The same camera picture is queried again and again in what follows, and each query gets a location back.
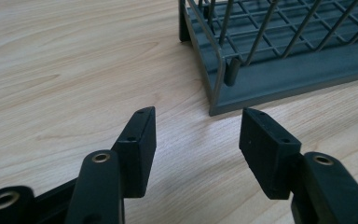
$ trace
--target wire grid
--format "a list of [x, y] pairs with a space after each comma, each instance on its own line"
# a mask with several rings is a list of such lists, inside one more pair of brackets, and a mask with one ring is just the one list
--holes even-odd
[[241, 65], [358, 41], [358, 0], [199, 0], [199, 9]]

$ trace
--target screw hole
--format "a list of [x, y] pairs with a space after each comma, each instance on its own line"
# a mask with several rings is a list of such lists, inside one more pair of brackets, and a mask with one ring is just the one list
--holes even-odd
[[109, 154], [100, 153], [100, 154], [97, 154], [94, 157], [92, 157], [92, 161], [93, 162], [104, 162], [104, 161], [109, 160], [109, 158], [110, 158]]
[[322, 165], [333, 165], [334, 164], [330, 159], [328, 159], [324, 156], [314, 156], [313, 160], [322, 164]]
[[8, 191], [0, 194], [0, 210], [11, 206], [20, 198], [16, 191]]

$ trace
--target table surface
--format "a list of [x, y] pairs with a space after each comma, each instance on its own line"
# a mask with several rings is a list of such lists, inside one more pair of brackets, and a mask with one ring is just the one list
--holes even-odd
[[[0, 188], [35, 195], [76, 177], [132, 113], [154, 105], [158, 147], [128, 223], [291, 223], [238, 149], [241, 112], [208, 116], [176, 0], [0, 0]], [[358, 81], [263, 105], [303, 144], [358, 181]]]

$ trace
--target wood grain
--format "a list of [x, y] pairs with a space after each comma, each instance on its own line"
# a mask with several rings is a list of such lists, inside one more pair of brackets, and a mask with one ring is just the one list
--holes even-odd
[[[0, 0], [0, 188], [39, 195], [157, 109], [158, 148], [128, 223], [291, 223], [238, 149], [241, 112], [210, 118], [200, 68], [178, 40], [175, 0]], [[358, 181], [358, 81], [255, 106]]]

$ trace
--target wire rack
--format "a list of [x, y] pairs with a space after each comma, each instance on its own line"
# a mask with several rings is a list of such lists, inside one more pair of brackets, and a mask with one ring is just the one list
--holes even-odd
[[179, 0], [210, 115], [358, 79], [358, 0]]

